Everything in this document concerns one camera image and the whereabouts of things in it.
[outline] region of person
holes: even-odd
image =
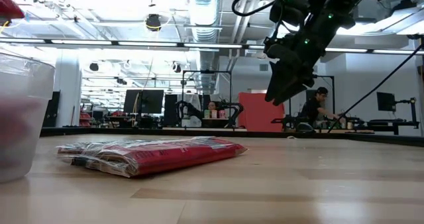
[[[207,109],[210,111],[215,111],[217,109],[217,104],[214,101],[209,102]]]
[[[300,117],[307,117],[308,123],[314,127],[314,123],[317,120],[318,114],[326,115],[330,119],[338,119],[339,116],[332,114],[326,109],[321,107],[321,102],[324,102],[327,98],[329,90],[325,87],[319,87],[315,92],[315,96],[306,101],[305,105],[302,108]]]

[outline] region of ceiling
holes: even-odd
[[[133,40],[133,41],[175,41],[192,42],[193,28],[190,28],[191,13],[188,0],[13,0],[25,12],[26,18],[12,21],[1,33],[8,38],[49,38],[49,39],[74,39],[74,40]],[[253,7],[259,3],[271,0],[258,0],[253,2]],[[371,0],[378,9],[381,6],[393,6],[397,0]],[[231,37],[237,22],[237,16],[231,12],[233,0],[219,0],[219,35],[217,43],[233,43]],[[248,26],[240,34],[240,42],[260,41],[272,33],[274,24],[268,19],[265,10],[251,16]],[[146,28],[146,19],[149,14],[160,15],[162,27],[159,32],[152,32]],[[364,30],[364,26],[355,27],[354,35],[381,35],[373,33],[373,28]],[[375,43],[374,36],[347,36],[348,32],[339,31],[331,46],[357,48],[401,48],[404,37],[393,35],[391,32],[387,39],[380,39]],[[1,44],[2,52],[19,56],[26,56],[55,64],[58,49],[31,46],[13,46]],[[102,102],[106,106],[120,105],[116,100],[125,96],[123,92],[128,87],[167,87],[174,92],[180,92],[181,74],[172,70],[175,64],[183,69],[197,70],[199,68],[196,50],[184,51],[153,51],[153,50],[102,50],[99,48],[81,49],[81,66],[83,68],[83,97],[95,97],[95,102]],[[99,64],[99,71],[89,69],[91,63]],[[115,77],[127,78],[128,84],[118,84]],[[197,81],[202,79],[193,75],[194,81],[187,86],[193,88]],[[114,89],[117,93],[108,93],[104,99],[105,89]]]

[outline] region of robot workstation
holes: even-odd
[[[0,223],[424,223],[424,0],[0,3]]]

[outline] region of wooden table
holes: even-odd
[[[0,223],[424,223],[422,148],[237,138],[238,158],[133,180],[56,159],[59,144],[145,138],[40,139],[26,178],[0,184]]]

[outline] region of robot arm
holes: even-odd
[[[313,67],[336,35],[340,27],[351,28],[355,25],[350,12],[362,0],[275,0],[251,13],[248,16],[272,5],[270,20],[276,23],[276,31],[272,37],[266,38],[264,53],[271,62],[272,77],[266,94],[266,101],[274,100],[274,105],[288,100],[306,87],[312,87]],[[299,27],[297,32],[290,31],[283,38],[277,38],[278,27],[289,23]]]

